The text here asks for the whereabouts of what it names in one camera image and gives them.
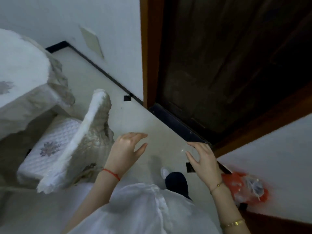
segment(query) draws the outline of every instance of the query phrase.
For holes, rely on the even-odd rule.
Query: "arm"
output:
[[[112,146],[104,168],[121,178],[144,153],[147,143],[143,144],[137,151],[134,149],[135,145],[145,137],[147,134],[144,133],[127,133],[118,137]],[[68,233],[98,208],[107,204],[117,183],[116,177],[107,171],[101,171],[92,189],[69,220],[62,234]]]
[[[200,156],[199,162],[197,162],[190,152],[186,152],[186,156],[195,172],[212,193],[220,223],[227,225],[242,220],[230,190],[224,184],[218,187],[218,184],[222,182],[221,172],[209,145],[198,142],[188,142],[188,145],[193,146]],[[224,228],[223,231],[225,234],[250,234],[244,222],[233,227]]]

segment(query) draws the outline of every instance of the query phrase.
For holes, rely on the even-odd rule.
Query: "tile floor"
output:
[[[171,171],[182,172],[189,185],[189,196],[196,205],[205,209],[219,226],[216,208],[209,190],[195,173],[186,171],[185,151],[189,150],[194,157],[198,157],[195,149],[186,145],[181,137],[134,99],[124,102],[123,97],[127,94],[71,48],[57,51],[54,56],[63,64],[63,73],[68,77],[69,88],[76,97],[75,114],[78,118],[83,118],[87,112],[93,90],[102,88],[111,98],[109,125],[115,133],[114,138],[132,131],[149,134],[138,144],[139,147],[148,142],[148,147],[144,155],[128,172],[128,176],[140,182],[154,183],[165,188],[164,180],[160,176],[162,166],[168,167]],[[51,233],[59,232],[67,217],[62,219],[56,216],[57,206],[53,205],[53,202],[56,197],[61,195],[67,197],[69,193],[70,197],[75,197],[73,200],[80,202],[87,193],[86,189],[84,191],[81,189],[83,188],[75,187],[64,193],[52,195],[14,193],[4,208],[0,220],[0,232],[20,233],[22,228],[26,228],[31,233],[43,233],[42,231],[46,233],[49,229],[47,227],[51,227],[49,229]],[[67,209],[66,205],[69,204],[63,202],[61,209]]]

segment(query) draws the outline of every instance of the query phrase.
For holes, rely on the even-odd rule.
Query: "thin gold bracelet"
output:
[[[219,184],[217,184],[216,187],[213,188],[213,189],[210,191],[210,194],[212,195],[212,192],[213,192],[216,188],[220,187],[222,184],[223,184],[223,181],[220,182]]]
[[[237,226],[237,225],[242,224],[243,222],[245,222],[245,220],[242,218],[242,219],[237,220],[237,221],[235,221],[235,222],[232,222],[232,223],[230,223],[230,224],[226,224],[226,225],[221,224],[220,227],[221,227],[222,229],[228,228],[228,227],[234,227],[234,226]]]

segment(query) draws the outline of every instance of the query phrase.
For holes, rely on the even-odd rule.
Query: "white wall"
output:
[[[104,59],[87,47],[79,25],[96,33]],[[0,28],[43,47],[68,41],[143,100],[139,0],[2,0]]]
[[[249,211],[312,223],[312,114],[218,158],[258,176],[270,199]]]

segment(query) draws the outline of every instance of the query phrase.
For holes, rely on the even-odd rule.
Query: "white tablecloth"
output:
[[[68,111],[74,102],[59,61],[32,39],[0,29],[0,139],[53,106]]]

